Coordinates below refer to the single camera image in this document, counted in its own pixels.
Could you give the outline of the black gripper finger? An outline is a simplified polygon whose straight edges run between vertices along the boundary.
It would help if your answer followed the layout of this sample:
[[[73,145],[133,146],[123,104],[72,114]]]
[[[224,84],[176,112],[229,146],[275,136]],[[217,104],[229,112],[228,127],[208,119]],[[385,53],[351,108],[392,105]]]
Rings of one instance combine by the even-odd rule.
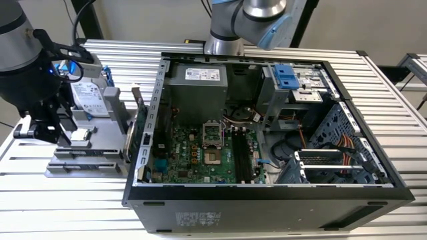
[[[73,121],[73,113],[70,110],[69,103],[65,99],[58,99],[58,108],[56,114],[58,117],[58,129],[60,129],[60,140],[58,145],[68,147],[72,145],[70,134],[77,130],[76,123]]]
[[[57,117],[48,119],[30,118],[32,137],[48,143],[57,143],[60,138],[60,120]]]

